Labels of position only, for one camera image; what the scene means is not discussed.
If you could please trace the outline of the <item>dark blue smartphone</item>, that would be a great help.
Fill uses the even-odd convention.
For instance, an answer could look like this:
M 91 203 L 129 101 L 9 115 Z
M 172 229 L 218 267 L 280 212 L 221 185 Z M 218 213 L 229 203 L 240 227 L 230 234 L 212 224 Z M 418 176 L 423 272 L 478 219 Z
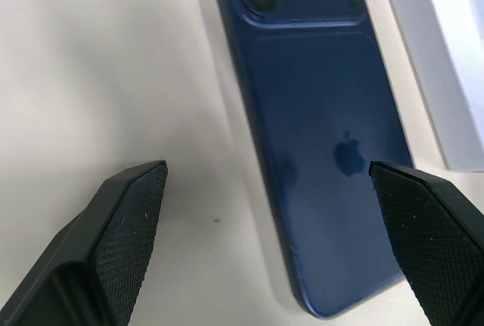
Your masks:
M 412 164 L 365 0 L 217 0 L 297 302 L 333 318 L 402 279 L 368 174 Z

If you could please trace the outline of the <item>white phone box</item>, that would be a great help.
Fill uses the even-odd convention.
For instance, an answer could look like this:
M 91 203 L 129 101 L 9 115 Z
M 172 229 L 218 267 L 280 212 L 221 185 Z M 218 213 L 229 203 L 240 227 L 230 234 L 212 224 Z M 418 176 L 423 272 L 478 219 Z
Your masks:
M 484 172 L 484 0 L 391 0 L 453 172 Z

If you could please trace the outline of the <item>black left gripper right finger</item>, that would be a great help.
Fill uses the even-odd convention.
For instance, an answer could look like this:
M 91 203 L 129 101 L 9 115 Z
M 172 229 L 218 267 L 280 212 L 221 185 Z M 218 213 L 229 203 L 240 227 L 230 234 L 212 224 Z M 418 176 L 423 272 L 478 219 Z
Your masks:
M 451 182 L 374 161 L 392 252 L 431 326 L 484 326 L 484 214 Z

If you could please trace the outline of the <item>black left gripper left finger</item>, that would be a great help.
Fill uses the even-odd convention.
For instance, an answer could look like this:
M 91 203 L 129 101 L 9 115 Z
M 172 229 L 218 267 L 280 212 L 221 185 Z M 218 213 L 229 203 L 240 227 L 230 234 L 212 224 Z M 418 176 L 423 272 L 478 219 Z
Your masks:
M 0 326 L 128 326 L 154 249 L 164 160 L 108 178 L 0 309 Z

